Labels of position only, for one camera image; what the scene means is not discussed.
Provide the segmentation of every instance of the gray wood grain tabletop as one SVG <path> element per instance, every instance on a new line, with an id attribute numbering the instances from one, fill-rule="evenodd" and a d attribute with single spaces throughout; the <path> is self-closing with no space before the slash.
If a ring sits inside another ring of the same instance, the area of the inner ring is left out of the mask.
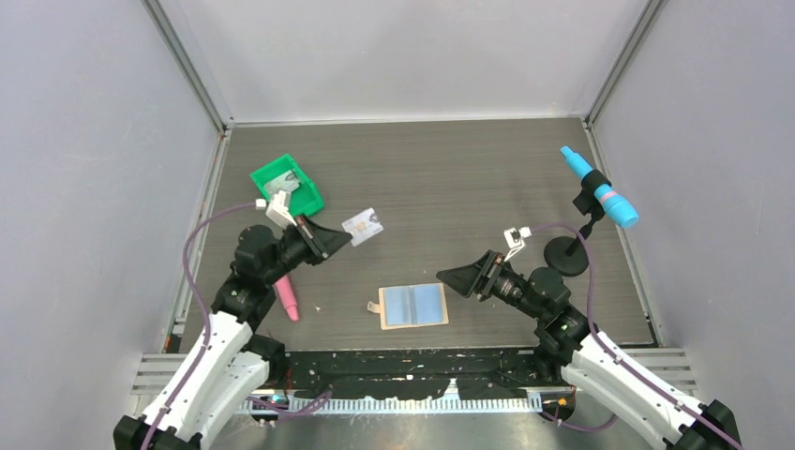
<path id="1" fill-rule="evenodd" d="M 447 289 L 449 324 L 390 331 L 381 329 L 367 303 L 377 301 L 380 287 L 436 282 L 440 269 L 472 263 L 490 248 L 506 252 L 506 228 L 585 223 L 571 204 L 579 185 L 560 155 L 563 145 L 591 159 L 577 119 L 235 129 L 216 211 L 257 198 L 248 175 L 289 153 L 325 200 L 313 220 L 341 230 L 345 219 L 373 207 L 384 226 L 359 247 L 293 271 L 301 321 L 291 322 L 277 302 L 258 333 L 289 350 L 535 345 L 534 321 L 496 299 L 478 303 Z M 270 222 L 252 210 L 210 226 L 198 274 L 208 303 L 229 275 L 238 234 L 255 223 Z M 529 274 L 544 265 L 544 244 L 561 234 L 533 236 L 514 268 Z M 596 268 L 595 319 L 617 342 L 650 342 L 614 224 L 600 222 L 588 242 Z M 572 303 L 583 311 L 587 282 L 587 273 L 566 279 Z M 193 307 L 183 352 L 201 327 Z"/>

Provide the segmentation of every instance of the round black base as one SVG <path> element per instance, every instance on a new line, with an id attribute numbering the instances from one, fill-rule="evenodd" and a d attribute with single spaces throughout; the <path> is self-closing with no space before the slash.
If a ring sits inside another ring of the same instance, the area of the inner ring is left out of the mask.
<path id="1" fill-rule="evenodd" d="M 566 249 L 573 243 L 573 237 L 560 236 L 549 241 L 544 247 L 544 261 L 564 277 L 576 277 L 588 268 L 588 259 L 582 246 L 577 246 L 571 256 L 566 254 Z"/>

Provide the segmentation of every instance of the pink stripe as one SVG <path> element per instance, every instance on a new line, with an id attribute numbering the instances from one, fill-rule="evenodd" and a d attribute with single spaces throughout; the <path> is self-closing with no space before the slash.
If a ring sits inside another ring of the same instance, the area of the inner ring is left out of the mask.
<path id="1" fill-rule="evenodd" d="M 609 199 L 610 197 L 614 196 L 614 195 L 616 195 L 616 191 L 615 191 L 615 190 L 611 190 L 611 191 L 610 191 L 610 192 L 608 192 L 607 194 L 603 195 L 603 196 L 602 196 L 602 198 L 601 198 L 601 199 L 599 199 L 599 202 L 600 202 L 601 204 L 605 204 L 605 201 L 606 201 L 607 199 Z"/>

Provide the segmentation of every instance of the white card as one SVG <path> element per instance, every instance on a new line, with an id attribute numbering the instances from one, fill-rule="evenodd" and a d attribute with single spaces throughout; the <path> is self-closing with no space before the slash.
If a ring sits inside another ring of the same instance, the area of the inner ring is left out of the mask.
<path id="1" fill-rule="evenodd" d="M 356 247 L 382 232 L 383 226 L 378 220 L 375 210 L 369 208 L 342 222 L 342 229 L 353 235 L 351 244 Z"/>

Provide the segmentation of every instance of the black stand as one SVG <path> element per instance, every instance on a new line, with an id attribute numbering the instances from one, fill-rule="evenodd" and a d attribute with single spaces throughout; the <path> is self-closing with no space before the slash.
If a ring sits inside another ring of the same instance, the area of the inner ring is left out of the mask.
<path id="1" fill-rule="evenodd" d="M 591 215 L 591 220 L 579 229 L 582 237 L 588 239 L 593 225 L 605 216 L 602 204 L 593 194 L 597 188 L 610 185 L 610 182 L 601 172 L 593 170 L 582 178 L 581 185 L 582 190 L 572 203 L 583 216 Z M 578 238 L 569 236 L 559 236 L 549 241 L 544 247 L 544 261 L 565 277 L 576 277 L 588 268 L 588 258 L 582 243 Z"/>

